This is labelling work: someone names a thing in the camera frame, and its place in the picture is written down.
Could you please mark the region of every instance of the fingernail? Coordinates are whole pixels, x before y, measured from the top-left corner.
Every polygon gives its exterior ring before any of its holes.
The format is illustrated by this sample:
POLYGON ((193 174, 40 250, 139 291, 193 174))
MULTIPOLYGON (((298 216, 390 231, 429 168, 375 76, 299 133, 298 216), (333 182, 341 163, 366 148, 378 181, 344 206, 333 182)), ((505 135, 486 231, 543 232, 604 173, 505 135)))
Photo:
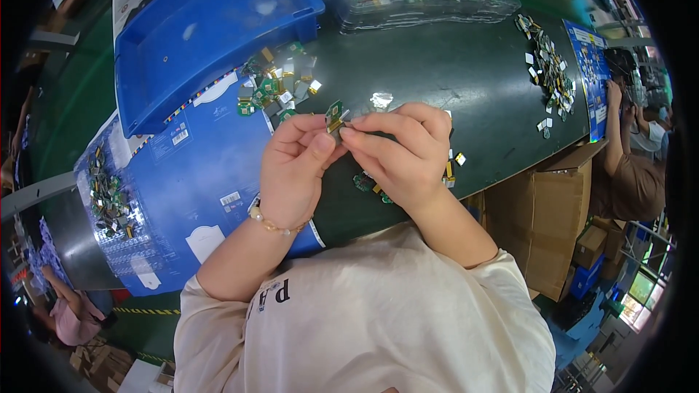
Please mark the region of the fingernail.
POLYGON ((335 139, 329 134, 320 134, 318 139, 318 148, 321 151, 328 151, 330 148, 335 146, 335 139))
POLYGON ((340 136, 342 136, 344 139, 351 139, 352 137, 356 136, 356 130, 352 129, 351 127, 342 127, 340 128, 340 136))

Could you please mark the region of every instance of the brown shirt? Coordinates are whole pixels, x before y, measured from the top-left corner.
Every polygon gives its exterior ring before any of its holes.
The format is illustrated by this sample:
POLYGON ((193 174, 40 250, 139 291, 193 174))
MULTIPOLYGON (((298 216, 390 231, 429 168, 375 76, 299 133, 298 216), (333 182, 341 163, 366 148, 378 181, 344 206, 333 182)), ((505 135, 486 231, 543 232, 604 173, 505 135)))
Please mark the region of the brown shirt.
POLYGON ((614 176, 605 170, 603 149, 592 160, 589 213, 622 221, 652 221, 665 206, 665 177, 646 157, 622 155, 614 176))

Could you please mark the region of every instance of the blue crate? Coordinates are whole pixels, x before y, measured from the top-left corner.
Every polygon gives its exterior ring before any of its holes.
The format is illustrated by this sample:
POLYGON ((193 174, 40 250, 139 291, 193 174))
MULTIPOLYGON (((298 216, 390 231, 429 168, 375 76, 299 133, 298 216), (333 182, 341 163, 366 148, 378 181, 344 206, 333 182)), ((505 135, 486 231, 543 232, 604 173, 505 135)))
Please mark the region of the blue crate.
POLYGON ((600 255, 597 261, 595 261, 595 264, 590 267, 590 270, 585 269, 583 266, 578 266, 577 269, 575 269, 575 275, 573 275, 572 283, 570 283, 570 293, 573 296, 582 299, 585 293, 590 290, 590 287, 597 282, 604 259, 605 256, 600 255))
POLYGON ((124 136, 157 134, 194 93, 264 47, 316 38, 322 0, 153 0, 115 40, 124 136))

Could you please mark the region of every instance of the beaded bracelet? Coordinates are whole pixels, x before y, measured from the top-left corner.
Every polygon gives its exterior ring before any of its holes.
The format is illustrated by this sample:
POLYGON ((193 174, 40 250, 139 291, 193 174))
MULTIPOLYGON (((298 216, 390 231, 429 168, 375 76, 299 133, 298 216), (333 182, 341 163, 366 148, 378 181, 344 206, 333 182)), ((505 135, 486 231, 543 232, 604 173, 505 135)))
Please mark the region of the beaded bracelet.
POLYGON ((308 222, 310 222, 310 220, 308 220, 308 221, 302 223, 300 226, 295 227, 291 230, 277 227, 277 226, 275 226, 274 223, 268 221, 265 217, 262 216, 262 213, 260 212, 259 206, 253 206, 250 208, 250 218, 261 223, 262 226, 264 226, 264 229, 266 229, 267 231, 279 232, 282 235, 290 235, 293 231, 295 231, 296 233, 299 233, 299 232, 303 231, 303 228, 308 224, 308 222))

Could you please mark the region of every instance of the barcode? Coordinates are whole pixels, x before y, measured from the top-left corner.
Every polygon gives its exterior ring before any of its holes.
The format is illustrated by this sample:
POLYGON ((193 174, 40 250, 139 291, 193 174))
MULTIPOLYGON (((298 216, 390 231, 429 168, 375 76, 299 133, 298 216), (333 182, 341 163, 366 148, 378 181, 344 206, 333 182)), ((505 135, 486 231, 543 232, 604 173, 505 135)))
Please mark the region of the barcode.
POLYGON ((177 134, 173 138, 173 146, 177 146, 179 142, 181 142, 183 139, 187 138, 188 136, 189 136, 189 132, 187 132, 186 129, 183 130, 182 132, 180 132, 179 134, 177 134))
POLYGON ((221 205, 225 206, 225 205, 228 205, 228 204, 230 204, 231 202, 235 202, 236 200, 239 200, 239 199, 240 199, 240 195, 238 194, 237 191, 235 191, 235 192, 232 192, 232 193, 231 193, 230 195, 228 195, 228 196, 222 197, 222 198, 219 199, 219 200, 221 201, 221 205))

